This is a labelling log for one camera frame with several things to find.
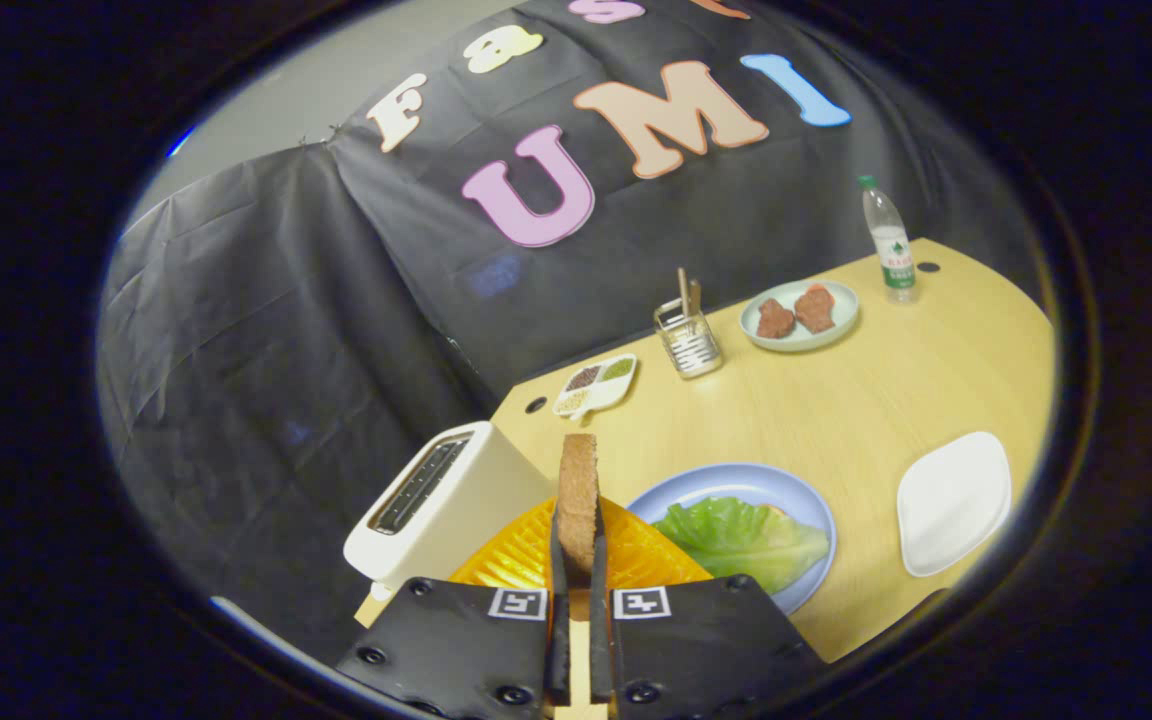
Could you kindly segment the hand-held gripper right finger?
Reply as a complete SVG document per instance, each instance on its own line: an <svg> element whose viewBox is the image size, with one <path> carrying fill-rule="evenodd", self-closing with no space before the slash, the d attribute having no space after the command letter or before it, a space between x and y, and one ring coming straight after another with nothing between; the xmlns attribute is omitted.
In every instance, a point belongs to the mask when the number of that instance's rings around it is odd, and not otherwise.
<svg viewBox="0 0 1152 720"><path fill-rule="evenodd" d="M749 719L812 691L826 662L746 574L612 588L611 530L637 518L602 498L589 601L591 702L612 719Z"/></svg>

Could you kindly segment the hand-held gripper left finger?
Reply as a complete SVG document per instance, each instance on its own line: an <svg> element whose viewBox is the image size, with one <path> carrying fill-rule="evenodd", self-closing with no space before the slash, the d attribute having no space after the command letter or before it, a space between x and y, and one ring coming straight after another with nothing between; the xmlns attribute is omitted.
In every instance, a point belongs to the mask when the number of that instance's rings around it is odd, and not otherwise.
<svg viewBox="0 0 1152 720"><path fill-rule="evenodd" d="M450 579L407 579L338 670L439 719L544 719L570 702L570 598L553 500L513 520Z"/></svg>

